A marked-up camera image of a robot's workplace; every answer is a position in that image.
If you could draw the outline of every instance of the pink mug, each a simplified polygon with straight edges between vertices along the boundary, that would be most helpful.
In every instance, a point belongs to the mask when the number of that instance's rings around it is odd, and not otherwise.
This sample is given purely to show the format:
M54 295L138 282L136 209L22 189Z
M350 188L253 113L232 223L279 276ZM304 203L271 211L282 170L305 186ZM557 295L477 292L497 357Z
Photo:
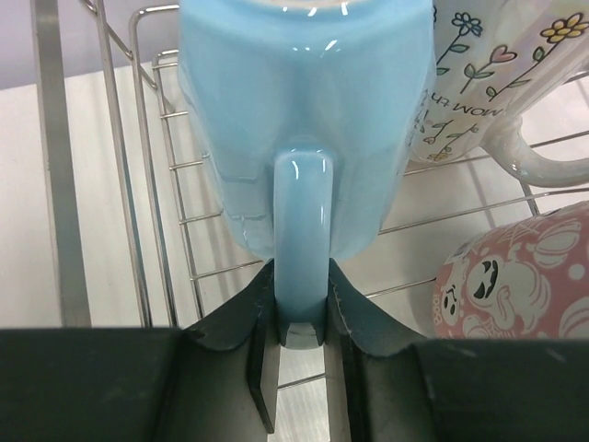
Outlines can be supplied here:
M589 338L589 202L463 244L433 291L449 338Z

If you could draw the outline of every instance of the white wall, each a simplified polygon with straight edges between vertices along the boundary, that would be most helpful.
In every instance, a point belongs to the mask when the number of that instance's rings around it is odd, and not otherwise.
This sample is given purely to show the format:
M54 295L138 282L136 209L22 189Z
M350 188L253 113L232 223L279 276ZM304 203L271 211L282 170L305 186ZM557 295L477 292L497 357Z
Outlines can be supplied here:
M79 0L59 0L64 69L66 76L76 76L100 69L97 30L94 19ZM127 24L134 10L153 4L177 3L175 0L105 0L110 25L127 42ZM35 82L32 26L29 0L0 0L0 89ZM149 18L141 23L141 54L151 60L162 47L176 46L176 14L158 17L157 26ZM114 52L117 66L124 56Z

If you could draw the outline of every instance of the blue flower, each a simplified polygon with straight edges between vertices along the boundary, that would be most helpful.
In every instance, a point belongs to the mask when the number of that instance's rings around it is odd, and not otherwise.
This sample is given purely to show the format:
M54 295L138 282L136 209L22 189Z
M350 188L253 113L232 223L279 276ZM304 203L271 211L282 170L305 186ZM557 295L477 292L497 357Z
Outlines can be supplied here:
M475 36L480 37L480 34L482 33L480 19L472 18L468 12L463 12L462 14L456 12L454 18L452 19L452 24L460 28L458 34L461 37L468 35L470 32L472 32Z

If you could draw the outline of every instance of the mug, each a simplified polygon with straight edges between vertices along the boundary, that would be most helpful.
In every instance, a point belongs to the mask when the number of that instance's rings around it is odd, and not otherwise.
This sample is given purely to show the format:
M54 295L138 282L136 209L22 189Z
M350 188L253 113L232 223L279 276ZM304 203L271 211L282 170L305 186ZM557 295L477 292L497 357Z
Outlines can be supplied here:
M442 337L589 338L589 202L462 245L433 292Z
M322 342L329 257L387 216L433 82L431 0L183 0L179 82L238 244L274 259L281 339Z
M589 2L434 3L437 82L411 159L444 163L480 145L531 185L589 181L589 159L544 158L520 134L520 115L587 61Z

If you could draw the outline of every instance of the pink heart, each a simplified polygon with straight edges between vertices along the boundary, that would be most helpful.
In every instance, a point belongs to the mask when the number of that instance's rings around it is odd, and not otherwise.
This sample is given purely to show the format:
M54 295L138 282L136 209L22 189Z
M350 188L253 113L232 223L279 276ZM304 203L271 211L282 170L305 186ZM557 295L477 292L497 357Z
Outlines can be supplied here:
M491 54L491 62L492 63L505 63L511 62L517 54L515 52L508 52L507 45L502 44L501 46L497 46L493 53Z

